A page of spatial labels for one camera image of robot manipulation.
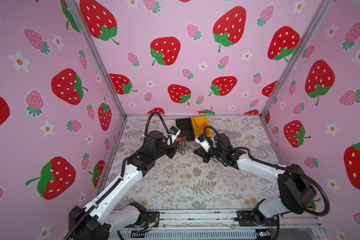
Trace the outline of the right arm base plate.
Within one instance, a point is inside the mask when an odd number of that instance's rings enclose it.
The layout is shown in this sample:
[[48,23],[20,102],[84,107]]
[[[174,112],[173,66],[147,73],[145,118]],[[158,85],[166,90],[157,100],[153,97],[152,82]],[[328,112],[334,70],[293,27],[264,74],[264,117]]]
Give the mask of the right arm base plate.
[[280,223],[277,217],[266,218],[260,213],[252,211],[237,211],[236,222],[241,227],[278,227]]

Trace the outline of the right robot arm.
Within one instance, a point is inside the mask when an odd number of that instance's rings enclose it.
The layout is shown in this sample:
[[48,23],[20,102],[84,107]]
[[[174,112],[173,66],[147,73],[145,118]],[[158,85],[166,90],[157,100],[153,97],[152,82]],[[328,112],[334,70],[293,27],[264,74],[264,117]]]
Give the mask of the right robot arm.
[[250,219],[256,225],[263,226],[270,219],[288,213],[324,217],[330,212],[330,201],[324,189],[300,166],[282,166],[259,160],[250,149],[234,148],[225,134],[213,127],[205,127],[205,130],[208,129],[215,132],[213,138],[208,137],[206,132],[195,138],[200,148],[194,150],[194,154],[203,162],[216,160],[225,167],[250,172],[278,186],[278,194],[258,202],[253,208]]

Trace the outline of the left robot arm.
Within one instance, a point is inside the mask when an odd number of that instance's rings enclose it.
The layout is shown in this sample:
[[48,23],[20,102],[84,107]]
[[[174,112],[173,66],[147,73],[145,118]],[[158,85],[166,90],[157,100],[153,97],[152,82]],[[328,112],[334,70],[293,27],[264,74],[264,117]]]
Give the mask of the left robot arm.
[[175,141],[180,134],[176,127],[165,127],[166,133],[149,132],[153,112],[147,120],[143,145],[122,161],[121,173],[101,193],[84,207],[74,207],[69,213],[69,231],[66,240],[107,240],[111,234],[133,224],[143,224],[145,208],[130,204],[113,213],[115,206],[124,195],[152,169],[156,160],[163,156],[172,159],[176,154]]

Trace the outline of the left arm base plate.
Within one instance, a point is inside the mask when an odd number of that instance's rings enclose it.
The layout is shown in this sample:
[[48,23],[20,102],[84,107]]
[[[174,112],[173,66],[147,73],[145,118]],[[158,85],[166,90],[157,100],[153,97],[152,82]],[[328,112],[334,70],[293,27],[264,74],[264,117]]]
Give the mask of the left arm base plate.
[[154,224],[153,227],[158,227],[160,222],[160,212],[155,211],[148,211],[145,212],[143,215],[141,214],[138,220],[131,225],[127,225],[125,228],[140,228],[144,229],[147,228],[149,225]]

